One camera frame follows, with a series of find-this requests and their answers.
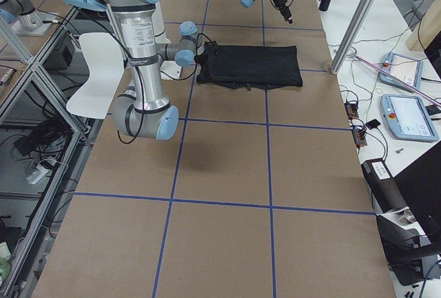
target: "black cloth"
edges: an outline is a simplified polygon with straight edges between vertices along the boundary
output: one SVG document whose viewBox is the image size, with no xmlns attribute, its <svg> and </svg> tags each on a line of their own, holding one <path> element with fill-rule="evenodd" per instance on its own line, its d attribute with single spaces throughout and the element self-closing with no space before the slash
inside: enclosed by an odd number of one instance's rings
<svg viewBox="0 0 441 298">
<path fill-rule="evenodd" d="M 197 76 L 198 83 L 227 88 L 274 89 L 302 86 L 297 47 L 207 46 L 208 60 Z"/>
</svg>

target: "brown table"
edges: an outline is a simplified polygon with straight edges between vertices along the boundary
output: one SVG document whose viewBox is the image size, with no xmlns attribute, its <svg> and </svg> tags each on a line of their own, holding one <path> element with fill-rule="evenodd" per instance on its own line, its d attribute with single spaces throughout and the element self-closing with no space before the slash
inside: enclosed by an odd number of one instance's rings
<svg viewBox="0 0 441 298">
<path fill-rule="evenodd" d="M 304 86 L 165 81 L 165 142 L 123 145 L 108 117 L 33 297 L 394 297 L 316 0 L 292 26 L 268 0 L 161 4 L 172 41 L 192 19 L 221 44 L 297 45 Z"/>
</svg>

